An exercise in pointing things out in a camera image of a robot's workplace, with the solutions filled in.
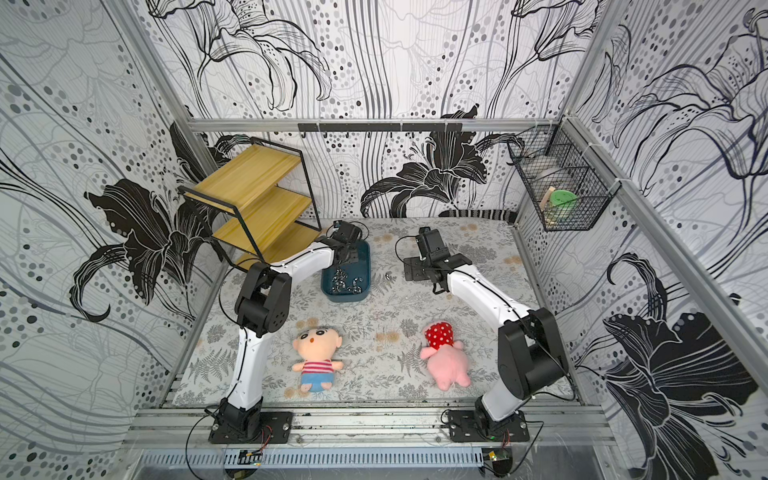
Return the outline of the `teal plastic storage box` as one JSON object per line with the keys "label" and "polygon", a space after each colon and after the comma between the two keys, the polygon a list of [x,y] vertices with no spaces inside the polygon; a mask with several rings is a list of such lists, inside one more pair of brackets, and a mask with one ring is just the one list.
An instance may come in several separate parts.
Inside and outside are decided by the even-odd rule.
{"label": "teal plastic storage box", "polygon": [[[349,303],[364,300],[370,291],[371,285],[371,259],[370,246],[367,241],[361,240],[358,244],[358,261],[355,263],[344,264],[326,268],[321,275],[321,290],[329,300],[336,303]],[[363,278],[363,290],[360,294],[354,295],[333,295],[330,291],[331,280],[337,268],[346,270],[350,276]]]}

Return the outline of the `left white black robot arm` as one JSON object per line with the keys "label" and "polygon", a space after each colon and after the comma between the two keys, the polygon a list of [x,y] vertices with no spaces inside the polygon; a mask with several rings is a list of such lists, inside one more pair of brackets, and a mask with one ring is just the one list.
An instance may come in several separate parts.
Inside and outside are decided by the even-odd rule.
{"label": "left white black robot arm", "polygon": [[276,264],[256,262],[249,268],[235,302],[238,362],[219,414],[233,418],[257,410],[272,337],[288,319],[293,287],[317,272],[355,260],[362,235],[359,226],[337,220],[330,235],[318,237],[302,251]]}

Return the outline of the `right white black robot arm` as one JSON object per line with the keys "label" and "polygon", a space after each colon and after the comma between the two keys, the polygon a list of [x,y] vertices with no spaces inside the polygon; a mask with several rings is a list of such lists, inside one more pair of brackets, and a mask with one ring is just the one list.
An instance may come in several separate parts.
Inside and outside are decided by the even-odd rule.
{"label": "right white black robot arm", "polygon": [[561,335],[549,310],[528,307],[503,293],[465,255],[452,254],[437,229],[422,227],[414,238],[419,255],[403,261],[415,271],[407,278],[426,278],[433,294],[452,294],[497,332],[499,380],[479,399],[479,425],[500,424],[539,390],[568,375]]}

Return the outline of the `pile of silver wing nuts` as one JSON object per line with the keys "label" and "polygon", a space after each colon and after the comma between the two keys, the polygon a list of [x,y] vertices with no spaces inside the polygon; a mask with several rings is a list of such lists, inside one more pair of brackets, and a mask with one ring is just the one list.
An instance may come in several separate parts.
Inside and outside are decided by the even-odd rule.
{"label": "pile of silver wing nuts", "polygon": [[350,276],[350,274],[342,268],[337,268],[335,270],[330,287],[330,291],[333,295],[360,294],[362,290],[362,277]]}

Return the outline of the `black white striped cloth roll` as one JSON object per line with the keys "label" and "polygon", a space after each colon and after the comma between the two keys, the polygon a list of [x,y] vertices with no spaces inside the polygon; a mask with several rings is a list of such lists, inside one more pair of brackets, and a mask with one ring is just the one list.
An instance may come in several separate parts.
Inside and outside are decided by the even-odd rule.
{"label": "black white striped cloth roll", "polygon": [[443,218],[482,218],[495,221],[503,221],[507,224],[514,224],[517,219],[517,212],[507,209],[459,209],[444,210],[438,214]]}

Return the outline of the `pink plush toy red hat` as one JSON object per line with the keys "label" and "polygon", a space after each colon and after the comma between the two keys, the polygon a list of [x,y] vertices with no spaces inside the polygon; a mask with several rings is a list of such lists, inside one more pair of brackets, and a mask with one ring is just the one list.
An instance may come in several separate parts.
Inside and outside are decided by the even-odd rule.
{"label": "pink plush toy red hat", "polygon": [[469,359],[464,344],[455,339],[450,323],[433,323],[424,332],[426,345],[420,351],[420,359],[441,391],[453,385],[466,388],[471,385]]}

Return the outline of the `boy plush doll striped shirt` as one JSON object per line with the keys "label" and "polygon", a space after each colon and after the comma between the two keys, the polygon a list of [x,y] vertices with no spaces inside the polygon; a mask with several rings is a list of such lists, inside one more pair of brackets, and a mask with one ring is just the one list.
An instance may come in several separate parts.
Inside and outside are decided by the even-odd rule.
{"label": "boy plush doll striped shirt", "polygon": [[293,348],[301,361],[292,366],[300,374],[300,391],[317,393],[330,390],[335,375],[344,364],[335,360],[336,351],[342,346],[341,335],[332,328],[313,328],[302,332],[293,341]]}

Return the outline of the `green round lid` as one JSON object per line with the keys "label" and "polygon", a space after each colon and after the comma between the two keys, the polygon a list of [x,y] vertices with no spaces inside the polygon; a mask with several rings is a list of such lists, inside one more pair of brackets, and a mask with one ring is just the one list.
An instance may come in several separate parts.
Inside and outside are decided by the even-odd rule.
{"label": "green round lid", "polygon": [[549,204],[553,209],[569,211],[579,203],[579,197],[568,190],[554,190],[549,197]]}

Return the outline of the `wooden shelf black metal frame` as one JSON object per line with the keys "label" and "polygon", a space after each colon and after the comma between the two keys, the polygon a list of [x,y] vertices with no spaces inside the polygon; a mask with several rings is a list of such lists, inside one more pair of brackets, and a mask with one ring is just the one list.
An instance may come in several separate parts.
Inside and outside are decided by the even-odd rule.
{"label": "wooden shelf black metal frame", "polygon": [[306,194],[279,185],[296,169],[309,176],[301,150],[258,139],[202,182],[180,191],[228,216],[213,238],[241,252],[237,260],[230,255],[225,259],[245,272],[257,261],[275,264],[298,253],[321,233],[318,219],[309,223],[301,218],[309,210],[318,211],[311,183],[306,183]]}

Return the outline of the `black wall rail bar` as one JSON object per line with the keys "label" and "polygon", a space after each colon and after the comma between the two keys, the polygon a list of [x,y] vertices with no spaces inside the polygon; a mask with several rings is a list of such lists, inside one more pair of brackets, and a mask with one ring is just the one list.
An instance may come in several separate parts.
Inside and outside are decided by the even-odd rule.
{"label": "black wall rail bar", "polygon": [[299,122],[299,132],[461,132],[462,122]]}

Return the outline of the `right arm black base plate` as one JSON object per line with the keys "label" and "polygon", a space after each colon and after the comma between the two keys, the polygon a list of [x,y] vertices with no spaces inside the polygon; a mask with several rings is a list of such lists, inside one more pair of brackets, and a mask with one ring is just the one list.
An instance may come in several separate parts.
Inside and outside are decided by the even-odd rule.
{"label": "right arm black base plate", "polygon": [[504,420],[492,420],[479,410],[447,409],[441,422],[454,443],[500,442],[524,443],[530,440],[525,416],[515,412]]}

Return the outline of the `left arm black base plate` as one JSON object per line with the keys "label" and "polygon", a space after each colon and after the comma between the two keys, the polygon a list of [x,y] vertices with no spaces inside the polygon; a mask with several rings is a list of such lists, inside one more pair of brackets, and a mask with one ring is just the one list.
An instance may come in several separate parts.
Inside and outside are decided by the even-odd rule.
{"label": "left arm black base plate", "polygon": [[235,409],[217,413],[209,434],[212,444],[286,444],[293,422],[290,411]]}

